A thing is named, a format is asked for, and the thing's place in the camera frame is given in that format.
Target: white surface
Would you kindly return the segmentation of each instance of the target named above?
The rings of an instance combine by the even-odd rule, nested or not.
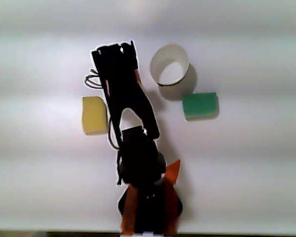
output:
[[[91,19],[112,1],[0,3],[0,229],[119,230],[116,153],[105,135],[83,134],[81,98],[101,95],[83,85],[89,51],[134,39],[158,146],[168,162],[182,159],[179,231],[296,234],[296,0],[169,2],[133,25],[133,12],[119,20],[113,8],[107,29]],[[195,92],[218,93],[216,120],[185,122],[180,101],[160,96],[148,66],[170,41],[190,56]]]

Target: green sponge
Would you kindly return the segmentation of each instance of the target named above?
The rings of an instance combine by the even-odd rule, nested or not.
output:
[[[186,120],[210,119],[219,114],[218,97],[215,92],[183,95],[182,104]]]

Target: paper cup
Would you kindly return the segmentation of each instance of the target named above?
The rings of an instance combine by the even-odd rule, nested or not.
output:
[[[167,77],[166,80],[161,78],[161,74],[170,64],[176,63],[179,70],[175,69],[174,74]],[[158,49],[153,55],[150,62],[150,74],[152,79],[159,86],[173,86],[178,84],[185,77],[189,67],[188,55],[184,48],[178,44],[167,44]]]

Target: black cable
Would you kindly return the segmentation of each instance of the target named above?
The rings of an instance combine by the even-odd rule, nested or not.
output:
[[[88,74],[88,75],[85,76],[84,84],[87,87],[91,88],[91,89],[103,89],[103,87],[101,86],[101,84],[92,81],[91,78],[99,78],[99,73],[97,71],[95,71],[93,68],[90,69],[90,74]],[[119,150],[119,147],[117,147],[113,143],[113,140],[112,140],[112,137],[111,137],[111,123],[112,123],[112,118],[110,117],[110,120],[109,120],[109,134],[108,134],[109,142],[110,142],[110,145],[114,149]]]
[[[122,178],[121,178],[121,175],[120,175],[120,158],[121,158],[121,154],[120,154],[120,150],[118,150],[118,152],[117,152],[117,159],[116,159],[116,163],[117,163],[117,174],[118,174],[117,185],[121,185],[122,184]]]
[[[84,84],[91,89],[103,89],[101,84],[94,82],[91,78],[98,78],[99,74],[94,69],[90,69],[90,74],[85,76]]]
[[[112,123],[112,116],[110,117],[110,120],[109,120],[109,142],[110,142],[110,145],[116,149],[116,150],[119,150],[119,147],[117,147],[114,143],[113,143],[113,140],[112,140],[112,137],[111,137],[111,123]]]

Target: sponge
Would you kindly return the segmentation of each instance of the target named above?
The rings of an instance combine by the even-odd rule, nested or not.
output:
[[[182,105],[186,120],[209,119],[219,113],[218,97],[215,92],[183,95]]]
[[[82,98],[82,127],[86,135],[108,133],[107,108],[101,97]]]

